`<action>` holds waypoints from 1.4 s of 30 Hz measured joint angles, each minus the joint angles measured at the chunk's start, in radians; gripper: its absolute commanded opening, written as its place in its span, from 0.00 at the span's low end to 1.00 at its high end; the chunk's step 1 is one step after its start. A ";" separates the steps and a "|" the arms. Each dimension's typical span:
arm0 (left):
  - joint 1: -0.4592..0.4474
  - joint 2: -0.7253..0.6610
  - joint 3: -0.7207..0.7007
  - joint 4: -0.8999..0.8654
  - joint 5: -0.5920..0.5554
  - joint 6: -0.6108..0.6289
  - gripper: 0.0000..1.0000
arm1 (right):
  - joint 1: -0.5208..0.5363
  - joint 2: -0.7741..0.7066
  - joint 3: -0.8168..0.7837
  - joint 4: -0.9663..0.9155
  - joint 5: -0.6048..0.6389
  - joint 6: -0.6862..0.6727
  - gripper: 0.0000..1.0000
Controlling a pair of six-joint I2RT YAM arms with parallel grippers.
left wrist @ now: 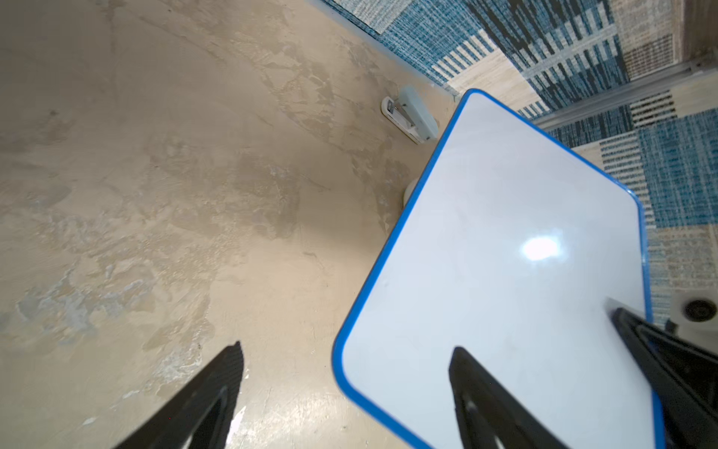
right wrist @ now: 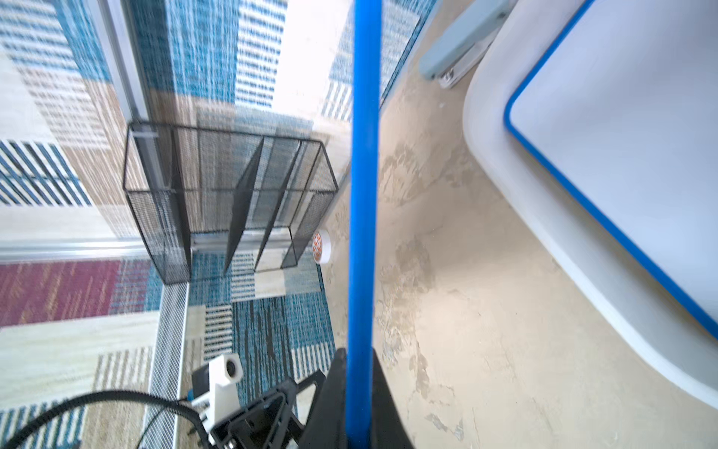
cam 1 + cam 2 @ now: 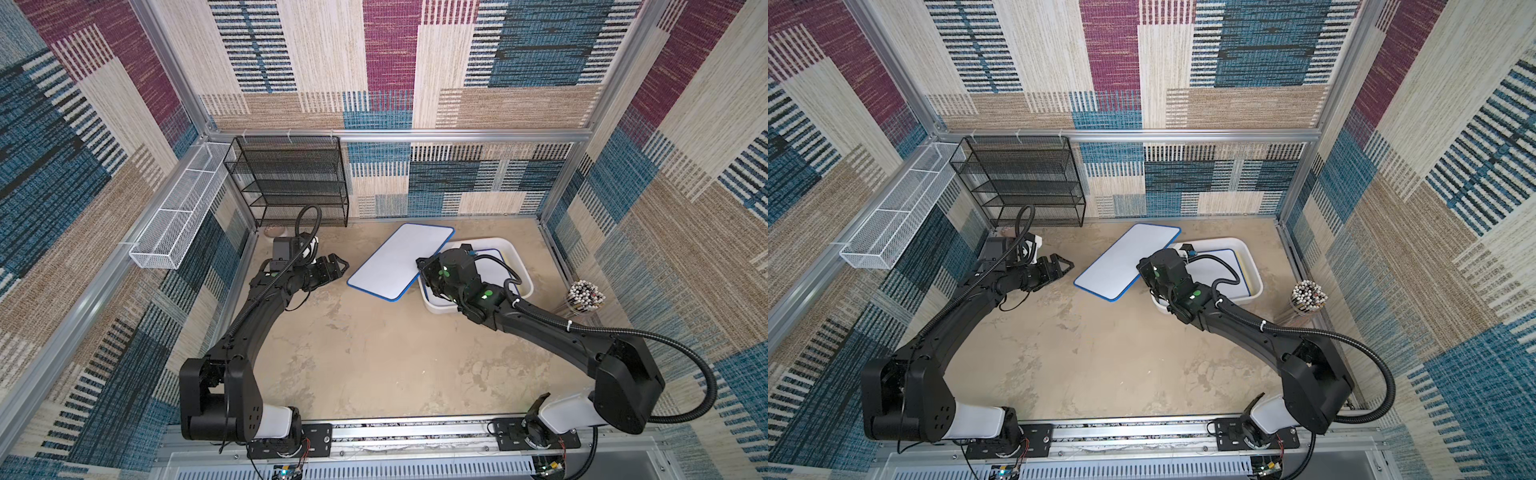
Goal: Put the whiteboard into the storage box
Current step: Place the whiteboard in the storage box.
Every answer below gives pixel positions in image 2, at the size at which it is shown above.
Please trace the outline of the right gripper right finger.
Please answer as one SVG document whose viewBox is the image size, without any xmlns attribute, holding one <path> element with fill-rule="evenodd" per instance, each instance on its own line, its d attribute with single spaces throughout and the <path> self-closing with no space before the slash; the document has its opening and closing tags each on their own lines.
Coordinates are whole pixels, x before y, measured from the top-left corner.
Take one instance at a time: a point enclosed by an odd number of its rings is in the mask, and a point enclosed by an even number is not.
<svg viewBox="0 0 718 449">
<path fill-rule="evenodd" d="M 405 430 L 376 352 L 373 352 L 371 447 L 411 449 L 414 445 Z"/>
</svg>

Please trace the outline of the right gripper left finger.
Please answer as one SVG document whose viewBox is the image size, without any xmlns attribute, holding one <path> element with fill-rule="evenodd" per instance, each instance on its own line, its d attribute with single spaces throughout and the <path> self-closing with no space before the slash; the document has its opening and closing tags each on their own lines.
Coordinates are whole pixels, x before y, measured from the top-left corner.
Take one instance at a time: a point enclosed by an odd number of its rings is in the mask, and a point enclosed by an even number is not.
<svg viewBox="0 0 718 449">
<path fill-rule="evenodd" d="M 347 351 L 336 351 L 298 447 L 347 448 L 345 429 Z"/>
</svg>

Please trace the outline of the white plastic storage box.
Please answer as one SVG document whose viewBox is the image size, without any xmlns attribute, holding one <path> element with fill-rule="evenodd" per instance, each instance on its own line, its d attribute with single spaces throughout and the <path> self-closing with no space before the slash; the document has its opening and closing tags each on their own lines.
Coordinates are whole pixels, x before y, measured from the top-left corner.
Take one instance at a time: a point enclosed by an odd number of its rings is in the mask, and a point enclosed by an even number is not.
<svg viewBox="0 0 718 449">
<path fill-rule="evenodd" d="M 578 1 L 516 4 L 469 84 L 465 141 L 514 211 L 622 339 L 671 383 L 716 407 L 716 338 L 503 125 L 510 95 L 580 7 Z"/>
</svg>

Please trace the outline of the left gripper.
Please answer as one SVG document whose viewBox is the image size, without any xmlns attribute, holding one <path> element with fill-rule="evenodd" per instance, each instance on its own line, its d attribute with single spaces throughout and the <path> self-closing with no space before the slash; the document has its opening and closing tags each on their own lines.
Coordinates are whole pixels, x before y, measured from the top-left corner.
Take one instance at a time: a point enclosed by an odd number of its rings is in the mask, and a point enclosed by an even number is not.
<svg viewBox="0 0 718 449">
<path fill-rule="evenodd" d="M 211 430 L 215 448 L 287 448 L 297 443 L 325 382 L 322 370 L 298 384 L 286 380 Z"/>
</svg>

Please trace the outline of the blue-framed whiteboard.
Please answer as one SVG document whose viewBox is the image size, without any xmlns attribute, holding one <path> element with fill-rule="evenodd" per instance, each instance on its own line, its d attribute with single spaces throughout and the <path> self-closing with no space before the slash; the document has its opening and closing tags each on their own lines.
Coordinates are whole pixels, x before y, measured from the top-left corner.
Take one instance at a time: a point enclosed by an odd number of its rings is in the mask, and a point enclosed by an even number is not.
<svg viewBox="0 0 718 449">
<path fill-rule="evenodd" d="M 345 433 L 370 447 L 383 3 L 355 3 Z"/>
<path fill-rule="evenodd" d="M 716 3 L 582 3 L 510 96 L 503 121 L 715 335 Z"/>
</svg>

